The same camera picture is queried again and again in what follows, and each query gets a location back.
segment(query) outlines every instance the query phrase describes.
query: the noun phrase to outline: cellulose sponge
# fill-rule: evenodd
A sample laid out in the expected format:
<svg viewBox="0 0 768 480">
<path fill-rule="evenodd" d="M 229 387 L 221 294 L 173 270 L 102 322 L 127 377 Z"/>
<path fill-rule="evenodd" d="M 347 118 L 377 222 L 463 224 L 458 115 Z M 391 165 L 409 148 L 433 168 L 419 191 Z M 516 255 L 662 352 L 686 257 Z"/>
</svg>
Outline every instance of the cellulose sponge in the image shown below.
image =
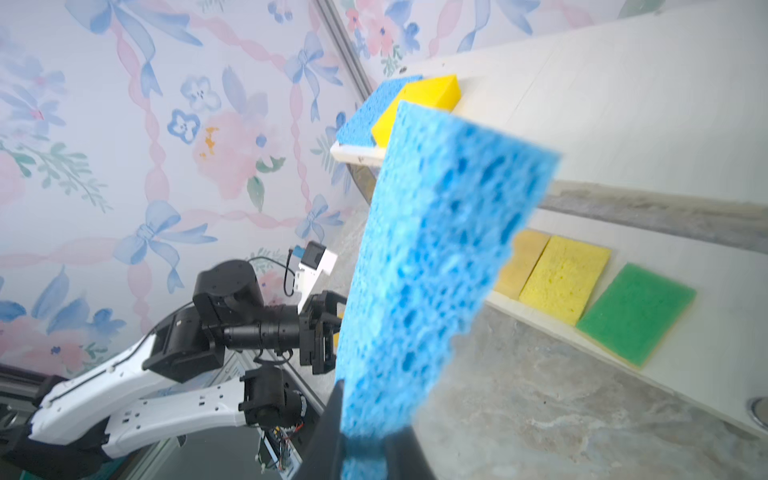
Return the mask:
<svg viewBox="0 0 768 480">
<path fill-rule="evenodd" d="M 554 236 L 520 292 L 520 301 L 576 325 L 611 251 Z"/>
<path fill-rule="evenodd" d="M 536 266 L 550 235 L 536 230 L 523 230 L 512 241 L 512 260 L 498 273 L 493 290 L 513 300 L 520 298 L 525 282 Z"/>
<path fill-rule="evenodd" d="M 544 196 L 558 155 L 401 102 L 339 338 L 344 478 L 385 478 L 409 425 Z"/>
<path fill-rule="evenodd" d="M 395 116 L 397 115 L 397 107 L 401 101 L 409 101 L 412 104 L 422 105 L 423 107 L 452 111 L 461 98 L 462 91 L 458 87 L 456 75 L 428 78 L 407 84 L 397 94 L 397 97 L 382 114 L 379 121 L 373 125 L 371 133 L 374 140 L 376 140 L 376 145 L 387 147 L 389 144 L 389 135 L 392 133 L 392 126 L 395 124 Z"/>
<path fill-rule="evenodd" d="M 356 145 L 358 147 L 375 147 L 371 128 L 386 111 L 392 101 L 400 93 L 400 90 L 406 84 L 412 81 L 421 80 L 423 76 L 413 75 L 412 77 L 397 78 L 388 80 L 371 94 L 362 104 L 362 107 L 355 112 L 352 118 L 344 124 L 336 133 L 336 139 L 340 144 Z"/>
<path fill-rule="evenodd" d="M 695 296 L 688 286 L 628 263 L 576 328 L 642 366 Z"/>
</svg>

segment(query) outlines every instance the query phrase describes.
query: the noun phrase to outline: metal knob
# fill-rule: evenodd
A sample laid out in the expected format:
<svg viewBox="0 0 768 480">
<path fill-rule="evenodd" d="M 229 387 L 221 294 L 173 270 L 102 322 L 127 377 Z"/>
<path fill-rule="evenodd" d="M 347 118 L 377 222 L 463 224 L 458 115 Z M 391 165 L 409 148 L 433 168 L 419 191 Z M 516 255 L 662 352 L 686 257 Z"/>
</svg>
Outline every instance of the metal knob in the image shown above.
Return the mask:
<svg viewBox="0 0 768 480">
<path fill-rule="evenodd" d="M 746 403 L 746 411 L 750 418 L 757 424 L 768 430 L 768 397 L 755 397 Z"/>
</svg>

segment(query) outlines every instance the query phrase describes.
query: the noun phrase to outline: scrub sponge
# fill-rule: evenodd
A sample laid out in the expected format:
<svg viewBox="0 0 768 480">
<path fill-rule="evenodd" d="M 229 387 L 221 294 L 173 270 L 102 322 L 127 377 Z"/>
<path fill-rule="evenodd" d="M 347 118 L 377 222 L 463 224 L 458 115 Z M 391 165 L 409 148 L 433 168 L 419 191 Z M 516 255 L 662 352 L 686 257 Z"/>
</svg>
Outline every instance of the scrub sponge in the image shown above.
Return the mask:
<svg viewBox="0 0 768 480">
<path fill-rule="evenodd" d="M 520 301 L 554 318 L 576 325 L 611 251 L 563 237 L 552 237 Z"/>
<path fill-rule="evenodd" d="M 400 90 L 412 81 L 421 80 L 421 75 L 397 78 L 383 82 L 355 112 L 352 118 L 344 124 L 336 134 L 336 139 L 342 145 L 356 145 L 357 147 L 375 147 L 371 135 L 371 128 L 386 111 L 392 100 Z"/>
<path fill-rule="evenodd" d="M 512 241 L 512 260 L 499 272 L 498 282 L 493 290 L 513 300 L 519 299 L 520 292 L 541 257 L 541 252 L 547 246 L 549 237 L 549 234 L 536 230 L 523 230 L 515 235 Z"/>
<path fill-rule="evenodd" d="M 696 291 L 628 263 L 576 325 L 634 366 L 642 366 Z"/>
<path fill-rule="evenodd" d="M 450 360 L 451 337 L 468 332 L 557 160 L 527 142 L 401 102 L 339 338 L 341 429 L 351 456 L 345 478 L 366 478 L 355 465 L 381 458 L 377 442 L 410 424 Z"/>
<path fill-rule="evenodd" d="M 429 78 L 427 80 L 414 81 L 402 88 L 395 100 L 389 105 L 379 121 L 373 125 L 371 133 L 380 147 L 389 144 L 389 135 L 395 124 L 397 107 L 400 101 L 409 101 L 412 104 L 424 107 L 439 108 L 452 111 L 462 97 L 462 91 L 458 88 L 456 75 L 447 77 Z"/>
</svg>

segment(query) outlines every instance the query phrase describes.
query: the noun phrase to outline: wall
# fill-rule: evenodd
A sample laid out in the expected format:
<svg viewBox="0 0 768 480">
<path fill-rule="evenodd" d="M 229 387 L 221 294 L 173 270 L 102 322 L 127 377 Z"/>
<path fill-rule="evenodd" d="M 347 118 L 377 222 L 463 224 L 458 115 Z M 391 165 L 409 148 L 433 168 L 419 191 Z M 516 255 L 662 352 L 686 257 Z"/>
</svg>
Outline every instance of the wall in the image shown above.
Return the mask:
<svg viewBox="0 0 768 480">
<path fill-rule="evenodd" d="M 373 85 L 403 65 L 702 0 L 334 0 Z"/>
<path fill-rule="evenodd" d="M 328 152 L 357 99 L 310 3 L 3 5 L 0 362 L 73 376 L 201 270 L 333 238 L 362 203 Z"/>
</svg>

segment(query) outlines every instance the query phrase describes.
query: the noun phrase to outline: white shelf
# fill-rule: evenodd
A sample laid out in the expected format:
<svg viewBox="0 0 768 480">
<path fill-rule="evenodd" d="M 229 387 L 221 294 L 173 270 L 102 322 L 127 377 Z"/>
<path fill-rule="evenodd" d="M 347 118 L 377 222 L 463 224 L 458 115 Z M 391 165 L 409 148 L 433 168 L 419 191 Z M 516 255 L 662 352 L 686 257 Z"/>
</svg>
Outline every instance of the white shelf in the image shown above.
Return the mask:
<svg viewBox="0 0 768 480">
<path fill-rule="evenodd" d="M 354 145 L 340 145 L 338 141 L 331 145 L 331 155 L 336 161 L 345 164 L 366 165 L 367 167 L 381 167 L 384 163 L 386 149 L 381 147 L 356 147 Z"/>
<path fill-rule="evenodd" d="M 768 205 L 768 2 L 704 2 L 434 58 L 453 113 L 560 151 L 556 180 Z M 383 149 L 334 145 L 379 166 Z"/>
<path fill-rule="evenodd" d="M 574 327 L 500 293 L 488 296 L 489 305 L 768 438 L 746 413 L 748 399 L 768 396 L 767 255 L 546 210 L 537 210 L 528 226 L 613 250 L 589 306 L 627 262 L 691 286 L 697 296 L 640 370 Z"/>
</svg>

